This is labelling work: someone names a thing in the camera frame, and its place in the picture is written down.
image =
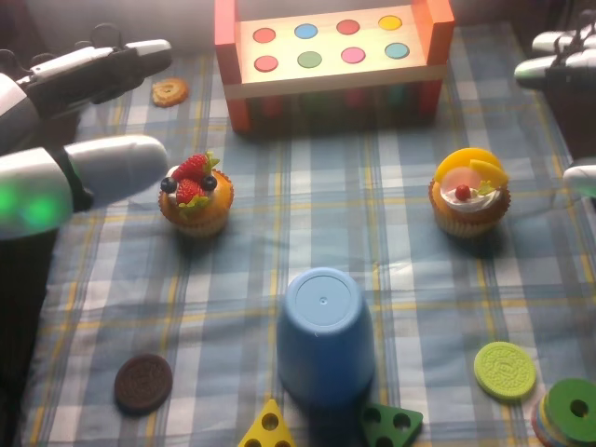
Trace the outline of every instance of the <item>pounding bench toy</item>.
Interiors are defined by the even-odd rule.
[[[239,21],[237,0],[215,0],[215,50],[232,128],[251,130],[248,99],[265,115],[286,95],[417,82],[417,108],[434,115],[447,73],[454,16],[449,0],[272,20]]]

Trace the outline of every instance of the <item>blue and white tablecloth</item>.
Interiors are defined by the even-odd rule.
[[[540,95],[516,87],[522,59],[506,24],[455,31],[430,127],[268,139],[229,127],[212,56],[177,60],[122,98],[83,114],[78,140],[144,133],[178,164],[212,150],[234,182],[225,233],[188,243],[156,204],[158,187],[76,216],[61,230],[34,352],[24,446],[236,446],[277,400],[298,447],[317,420],[296,408],[276,371],[278,303],[315,266],[348,272],[372,310],[378,369],[371,399],[424,414],[415,445],[538,445],[528,419],[545,388],[596,379],[594,213],[562,189],[569,155]],[[191,98],[160,109],[151,85],[177,76]],[[427,187],[460,147],[489,148],[510,175],[512,207],[474,245],[435,225]],[[524,347],[536,393],[502,406],[472,363],[494,340]],[[146,418],[113,404],[117,370],[152,352],[174,375]],[[359,445],[342,441],[342,447]]]

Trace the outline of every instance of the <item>cupcake with orange slice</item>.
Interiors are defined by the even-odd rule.
[[[186,235],[210,237],[227,223],[234,186],[213,168],[219,161],[212,152],[196,154],[170,169],[161,182],[159,208]]]
[[[428,197],[439,227],[456,237],[476,237],[493,228],[511,200],[509,177],[491,152],[468,147],[440,163]]]

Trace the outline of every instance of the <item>cupcake base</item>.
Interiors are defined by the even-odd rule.
[[[505,215],[511,202],[507,188],[501,190],[499,199],[490,209],[480,213],[461,213],[442,203],[439,185],[433,180],[428,187],[428,198],[435,214],[437,225],[445,233],[461,238],[477,237],[491,230]]]
[[[222,231],[227,224],[227,219],[234,201],[234,186],[220,171],[214,169],[213,175],[217,178],[219,187],[224,188],[217,196],[217,199],[196,215],[184,219],[168,199],[165,193],[159,193],[159,208],[161,213],[168,219],[178,231],[190,237],[212,237]]]

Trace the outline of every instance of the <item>cupcake wrapper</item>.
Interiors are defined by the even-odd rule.
[[[159,209],[166,219],[168,219],[176,229],[181,233],[184,233],[191,237],[212,237],[222,231],[227,224],[229,215],[229,209],[234,201],[234,185],[230,182],[230,179],[222,174],[220,171],[214,169],[220,176],[224,177],[230,183],[230,200],[226,204],[226,208],[220,208],[216,215],[211,215],[207,218],[202,218],[199,214],[192,220],[185,222],[176,212],[173,210],[168,201],[168,195],[165,193],[159,193]]]
[[[430,200],[432,209],[435,214],[435,220],[437,221],[437,225],[440,227],[440,229],[442,229],[445,233],[448,233],[455,237],[477,237],[491,230],[498,223],[498,221],[505,215],[511,202],[509,190],[505,189],[503,191],[503,199],[495,203],[489,209],[490,212],[486,212],[487,210],[485,210],[483,213],[484,218],[482,220],[478,220],[477,222],[466,222],[468,216],[463,216],[463,219],[466,220],[461,220],[458,218],[458,215],[461,215],[462,213],[449,215],[439,209],[433,196],[434,184],[435,181],[433,180],[430,183],[430,186],[428,187],[428,198]]]

